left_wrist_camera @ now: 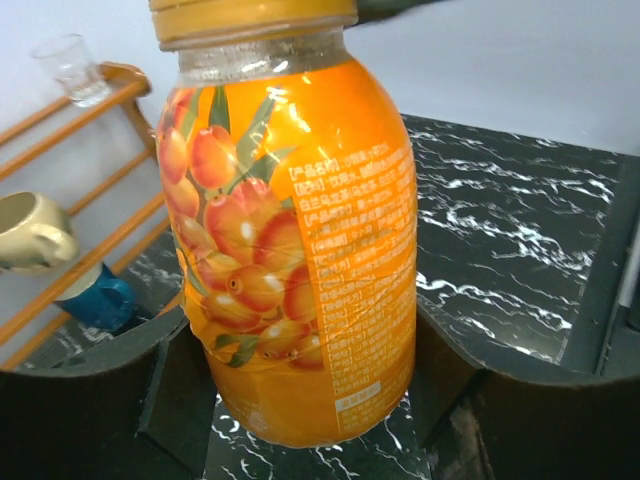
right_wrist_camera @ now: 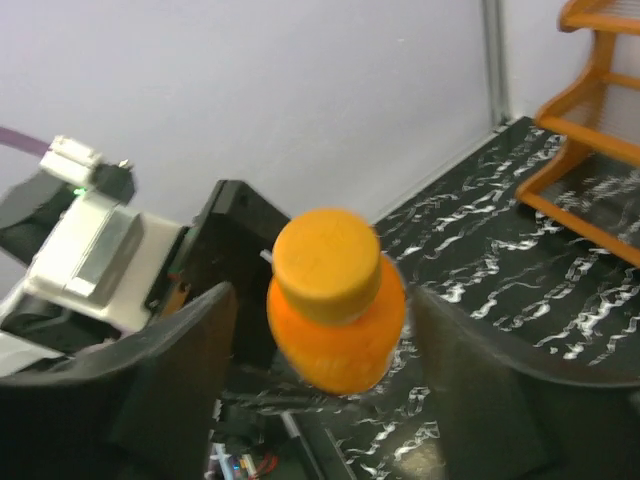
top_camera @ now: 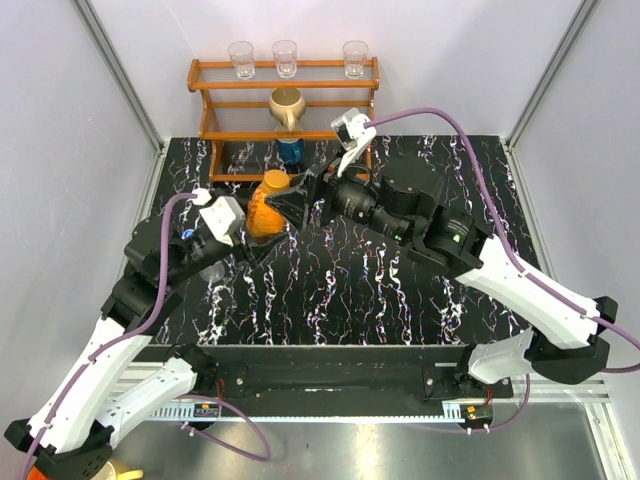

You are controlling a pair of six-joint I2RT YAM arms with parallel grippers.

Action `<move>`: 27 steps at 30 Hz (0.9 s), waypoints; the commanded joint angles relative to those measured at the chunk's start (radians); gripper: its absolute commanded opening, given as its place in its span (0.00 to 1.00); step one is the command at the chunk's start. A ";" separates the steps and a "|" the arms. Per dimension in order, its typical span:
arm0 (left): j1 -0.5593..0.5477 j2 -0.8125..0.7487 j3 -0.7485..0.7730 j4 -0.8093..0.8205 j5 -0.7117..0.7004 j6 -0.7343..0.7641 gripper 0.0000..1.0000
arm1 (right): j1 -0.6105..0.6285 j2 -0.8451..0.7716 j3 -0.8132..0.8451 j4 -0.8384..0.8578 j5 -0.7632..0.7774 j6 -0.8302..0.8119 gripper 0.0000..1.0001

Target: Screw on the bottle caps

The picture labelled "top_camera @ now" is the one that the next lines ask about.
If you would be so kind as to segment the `orange juice bottle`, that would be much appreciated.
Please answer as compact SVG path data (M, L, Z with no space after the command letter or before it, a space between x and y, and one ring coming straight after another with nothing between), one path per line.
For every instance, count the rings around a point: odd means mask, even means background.
M248 203L247 227L251 236L255 238L277 234L285 228L284 217L266 204L265 199L269 194L260 184Z

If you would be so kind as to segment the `orange bottle cap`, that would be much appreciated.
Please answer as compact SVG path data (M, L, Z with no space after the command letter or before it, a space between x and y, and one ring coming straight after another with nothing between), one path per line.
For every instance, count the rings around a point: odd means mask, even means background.
M282 170L268 170L264 173L261 188L267 194L282 192L290 187L291 177Z

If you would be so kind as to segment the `clear plastic bottle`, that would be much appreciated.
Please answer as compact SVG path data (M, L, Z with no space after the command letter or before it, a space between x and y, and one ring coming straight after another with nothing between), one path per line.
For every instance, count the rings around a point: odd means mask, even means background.
M199 275L204 281L208 283L217 283L223 280L226 275L225 265L222 261L218 261L201 270Z

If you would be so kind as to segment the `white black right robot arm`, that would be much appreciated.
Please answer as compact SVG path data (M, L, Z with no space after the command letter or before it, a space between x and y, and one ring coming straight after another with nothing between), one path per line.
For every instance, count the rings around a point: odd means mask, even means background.
M484 222L445 206L444 190L443 177L423 160L405 157L389 160L378 182L360 179L352 166L314 166L266 203L302 230L321 201L320 224L343 216L366 226L395 240L429 273L473 287L525 319L525 332L465 349L453 374L463 395L513 375L535 372L575 385L603 371L610 345L595 320L614 319L616 302L575 294L507 252Z

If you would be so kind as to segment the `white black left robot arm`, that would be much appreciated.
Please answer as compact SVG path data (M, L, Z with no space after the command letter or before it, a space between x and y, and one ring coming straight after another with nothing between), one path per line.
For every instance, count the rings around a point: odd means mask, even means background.
M234 217L216 232L207 224L182 238L170 214L138 223L125 247L127 268L101 308L84 350L62 384L32 417L12 421L6 440L25 460L20 478L91 479L115 447L166 403L181 397L216 403L228 389L218 360L195 344L174 348L150 377L119 398L111 388L181 304L178 286L224 260L258 264L285 235L240 238Z

